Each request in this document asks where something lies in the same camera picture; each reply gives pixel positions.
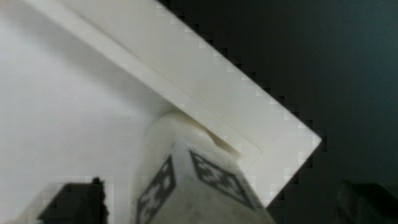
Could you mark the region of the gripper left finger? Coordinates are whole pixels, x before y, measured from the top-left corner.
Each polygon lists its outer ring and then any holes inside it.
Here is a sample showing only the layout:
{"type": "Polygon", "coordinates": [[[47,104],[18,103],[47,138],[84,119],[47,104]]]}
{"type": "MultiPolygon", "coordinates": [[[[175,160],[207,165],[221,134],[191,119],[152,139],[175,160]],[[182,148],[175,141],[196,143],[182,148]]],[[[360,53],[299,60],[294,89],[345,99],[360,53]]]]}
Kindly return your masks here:
{"type": "Polygon", "coordinates": [[[106,181],[68,183],[38,216],[42,224],[109,224],[106,181]]]}

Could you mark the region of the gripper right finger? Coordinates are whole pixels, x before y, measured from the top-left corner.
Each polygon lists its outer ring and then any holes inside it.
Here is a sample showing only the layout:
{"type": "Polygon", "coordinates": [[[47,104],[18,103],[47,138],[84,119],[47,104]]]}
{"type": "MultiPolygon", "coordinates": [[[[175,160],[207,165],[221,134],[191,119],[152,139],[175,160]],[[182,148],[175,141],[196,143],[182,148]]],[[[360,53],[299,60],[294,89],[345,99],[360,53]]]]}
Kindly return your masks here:
{"type": "Polygon", "coordinates": [[[333,224],[398,224],[398,183],[344,182],[333,224]]]}

